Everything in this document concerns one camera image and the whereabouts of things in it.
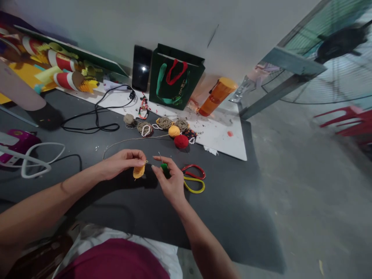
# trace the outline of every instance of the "fan grille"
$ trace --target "fan grille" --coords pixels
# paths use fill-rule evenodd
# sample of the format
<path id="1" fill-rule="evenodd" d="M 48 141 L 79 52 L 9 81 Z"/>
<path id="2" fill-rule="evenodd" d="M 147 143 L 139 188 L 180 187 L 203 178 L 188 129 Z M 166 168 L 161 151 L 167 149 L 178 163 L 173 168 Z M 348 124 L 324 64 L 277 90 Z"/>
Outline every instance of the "fan grille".
<path id="1" fill-rule="evenodd" d="M 285 48 L 314 60 L 321 44 L 318 35 L 328 36 L 355 22 L 372 19 L 372 0 L 356 2 L 331 0 L 304 27 L 297 26 Z M 372 35 L 368 42 L 356 50 L 360 57 L 347 54 L 324 64 L 327 70 L 282 98 L 283 101 L 301 104 L 326 104 L 372 96 Z M 262 85 L 272 91 L 293 74 L 286 70 L 273 72 Z"/>

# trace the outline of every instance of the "black phone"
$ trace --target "black phone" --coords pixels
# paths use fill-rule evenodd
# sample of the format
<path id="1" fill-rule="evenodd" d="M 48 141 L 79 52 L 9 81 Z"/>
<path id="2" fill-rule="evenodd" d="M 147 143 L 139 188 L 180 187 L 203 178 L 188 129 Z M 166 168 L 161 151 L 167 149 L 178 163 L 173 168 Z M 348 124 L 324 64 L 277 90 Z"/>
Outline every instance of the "black phone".
<path id="1" fill-rule="evenodd" d="M 142 92 L 147 91 L 150 75 L 152 50 L 139 45 L 134 46 L 132 87 Z"/>

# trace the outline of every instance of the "orange water bottle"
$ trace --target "orange water bottle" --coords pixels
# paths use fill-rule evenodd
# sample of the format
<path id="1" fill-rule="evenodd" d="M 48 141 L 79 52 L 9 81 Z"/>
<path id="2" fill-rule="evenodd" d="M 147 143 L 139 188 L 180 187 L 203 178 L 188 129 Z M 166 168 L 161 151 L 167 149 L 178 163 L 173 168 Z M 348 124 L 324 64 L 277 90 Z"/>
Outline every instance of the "orange water bottle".
<path id="1" fill-rule="evenodd" d="M 203 116 L 209 116 L 224 99 L 238 88 L 235 81 L 228 79 L 227 77 L 221 77 L 214 89 L 211 90 L 210 96 L 201 106 L 199 113 Z"/>

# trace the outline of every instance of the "maroon shirt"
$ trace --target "maroon shirt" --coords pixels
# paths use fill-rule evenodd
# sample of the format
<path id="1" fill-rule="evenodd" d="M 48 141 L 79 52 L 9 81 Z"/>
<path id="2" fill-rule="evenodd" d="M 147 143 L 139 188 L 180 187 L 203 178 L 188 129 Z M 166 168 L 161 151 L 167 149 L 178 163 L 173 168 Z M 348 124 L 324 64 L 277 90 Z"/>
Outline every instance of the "maroon shirt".
<path id="1" fill-rule="evenodd" d="M 113 238 L 81 254 L 55 279 L 169 279 L 155 256 L 144 246 Z"/>

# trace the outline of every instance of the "hand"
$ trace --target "hand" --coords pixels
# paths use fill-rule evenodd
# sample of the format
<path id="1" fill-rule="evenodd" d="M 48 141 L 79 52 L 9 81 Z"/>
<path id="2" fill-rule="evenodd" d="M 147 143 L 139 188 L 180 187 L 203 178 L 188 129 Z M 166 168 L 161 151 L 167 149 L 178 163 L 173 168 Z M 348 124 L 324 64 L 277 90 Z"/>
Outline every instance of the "hand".
<path id="1" fill-rule="evenodd" d="M 146 156 L 141 150 L 123 149 L 92 168 L 95 168 L 101 180 L 110 180 L 130 167 L 140 167 L 145 163 Z"/>
<path id="2" fill-rule="evenodd" d="M 161 161 L 159 156 L 154 156 L 154 159 L 156 161 Z M 183 172 L 177 167 L 171 158 L 162 157 L 162 159 L 164 163 L 168 164 L 171 175 L 169 179 L 166 179 L 164 176 L 162 168 L 158 168 L 154 165 L 152 165 L 151 168 L 159 180 L 164 196 L 170 201 L 171 204 L 176 205 L 177 203 L 186 200 L 183 189 Z"/>

